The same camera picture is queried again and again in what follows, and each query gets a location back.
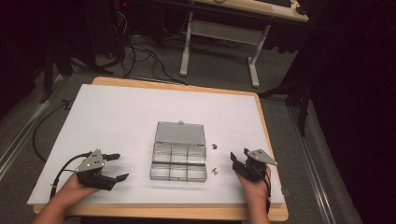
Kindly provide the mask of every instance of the gray carpet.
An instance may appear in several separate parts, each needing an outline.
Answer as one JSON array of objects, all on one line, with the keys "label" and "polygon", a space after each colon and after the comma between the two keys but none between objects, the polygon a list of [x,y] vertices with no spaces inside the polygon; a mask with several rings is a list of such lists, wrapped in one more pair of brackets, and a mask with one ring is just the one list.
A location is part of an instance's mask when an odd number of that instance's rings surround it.
[{"label": "gray carpet", "polygon": [[[135,38],[134,43],[138,44],[144,40],[145,38]],[[253,47],[221,42],[221,45],[215,44],[210,49],[200,50],[206,48],[207,45],[193,42],[194,48],[191,50],[189,73],[187,77],[180,77],[178,72],[183,46],[176,44],[178,42],[169,40],[169,42],[160,46],[149,41],[143,46],[157,53],[170,76],[183,80],[190,85],[227,90],[263,92],[272,89],[279,85],[295,56],[291,53],[280,54],[276,50],[262,51],[257,61],[261,86],[254,89],[251,87],[246,62],[246,57],[251,56],[254,51]],[[131,60],[128,60],[129,52],[127,49],[124,61],[127,69],[131,65]],[[146,57],[147,55],[144,53],[137,54],[138,59],[143,60]],[[98,56],[99,64],[108,61],[105,57]],[[152,59],[136,62],[132,77],[156,78],[151,72],[153,63]],[[108,70],[115,72],[114,77],[123,76],[120,65],[108,68]],[[158,76],[165,77],[158,64],[154,71]],[[75,98],[81,84],[92,83],[96,76],[100,75],[75,68],[75,73],[53,97],[43,116],[60,105],[61,100]],[[23,123],[35,112],[38,100],[41,97],[42,75],[37,77],[36,84],[35,91],[0,120],[0,152],[3,153],[7,144],[12,141]],[[285,107],[282,100],[277,99],[262,100],[262,109],[275,158],[279,164],[278,171],[282,187],[289,192],[286,196],[286,202],[290,217],[285,223],[329,223],[323,219],[319,209],[300,139],[293,128],[292,119],[290,119],[290,111]],[[326,190],[334,222],[361,223],[359,214],[350,201],[346,187],[334,166],[331,153],[318,126],[312,104],[310,104],[309,110],[306,122],[306,138],[304,140],[309,145],[318,175],[323,188]],[[47,158],[50,154],[67,114],[67,110],[60,109],[39,127],[35,140],[43,157]],[[29,135],[18,158],[0,181],[0,223],[29,223],[32,221],[35,214],[32,207],[27,205],[26,202],[43,167],[44,162],[35,155],[32,147],[32,135]],[[75,217],[67,219],[65,223],[78,222],[79,218]]]}]

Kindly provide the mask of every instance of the desk leg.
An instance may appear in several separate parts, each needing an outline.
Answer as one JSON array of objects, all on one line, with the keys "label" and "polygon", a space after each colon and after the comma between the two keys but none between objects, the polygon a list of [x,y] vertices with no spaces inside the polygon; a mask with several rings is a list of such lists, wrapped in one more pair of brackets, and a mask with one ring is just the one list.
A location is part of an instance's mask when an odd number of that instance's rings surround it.
[{"label": "desk leg", "polygon": [[250,77],[251,77],[251,84],[253,85],[254,88],[260,87],[259,78],[257,77],[257,71],[256,71],[256,61],[260,55],[260,51],[262,50],[262,45],[264,44],[265,39],[267,38],[268,31],[270,30],[270,28],[271,25],[265,26],[264,30],[262,31],[262,35],[260,36],[259,43],[257,43],[256,52],[254,53],[253,58],[252,57],[247,58],[248,69],[250,71]]},{"label": "desk leg", "polygon": [[189,25],[187,27],[187,34],[186,34],[186,45],[184,46],[183,57],[181,59],[180,75],[183,77],[187,76],[187,70],[189,69],[192,16],[193,16],[193,13],[190,12]]}]

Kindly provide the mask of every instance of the white board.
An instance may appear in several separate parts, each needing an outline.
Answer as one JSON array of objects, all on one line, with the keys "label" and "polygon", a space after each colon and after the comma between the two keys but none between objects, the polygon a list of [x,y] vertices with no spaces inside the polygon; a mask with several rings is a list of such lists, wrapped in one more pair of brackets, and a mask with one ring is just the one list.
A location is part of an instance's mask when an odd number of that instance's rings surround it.
[{"label": "white board", "polygon": [[[158,121],[180,120],[204,125],[205,183],[149,179]],[[46,203],[50,185],[62,166],[72,157],[97,148],[104,154],[121,154],[118,160],[106,162],[102,175],[130,175],[113,190],[101,190],[82,203],[246,203],[230,160],[232,151],[244,161],[245,147],[269,152],[252,96],[83,85],[28,203]],[[74,170],[82,160],[72,162],[68,169]],[[219,171],[217,175],[210,172],[214,168]],[[271,169],[272,203],[284,203],[276,168]],[[58,189],[70,175],[64,172]]]}]

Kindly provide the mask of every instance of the wooden table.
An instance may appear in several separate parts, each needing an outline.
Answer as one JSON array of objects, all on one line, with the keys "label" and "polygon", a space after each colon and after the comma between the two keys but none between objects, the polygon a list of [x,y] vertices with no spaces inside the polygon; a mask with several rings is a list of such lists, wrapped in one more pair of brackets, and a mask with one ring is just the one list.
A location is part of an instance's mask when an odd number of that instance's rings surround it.
[{"label": "wooden table", "polygon": [[[239,94],[254,96],[257,109],[262,121],[262,127],[268,136],[265,126],[264,115],[259,97],[254,92],[246,91],[227,91],[220,89],[202,88],[194,86],[183,86],[165,83],[145,82],[136,80],[117,79],[109,77],[97,77],[93,85],[136,87],[147,89],[163,89],[177,91],[200,91],[214,92],[222,94]],[[269,146],[271,156],[274,157],[271,144]],[[34,211],[39,213],[44,204],[34,205]],[[141,204],[113,204],[113,205],[76,205],[70,208],[66,214],[68,216],[106,216],[106,217],[161,217],[161,218],[190,218],[190,219],[217,219],[217,220],[248,220],[248,207],[246,204],[227,205],[227,204],[171,204],[171,205],[141,205]],[[272,204],[269,212],[269,218],[272,221],[284,221],[288,219],[289,212],[285,203]]]}]

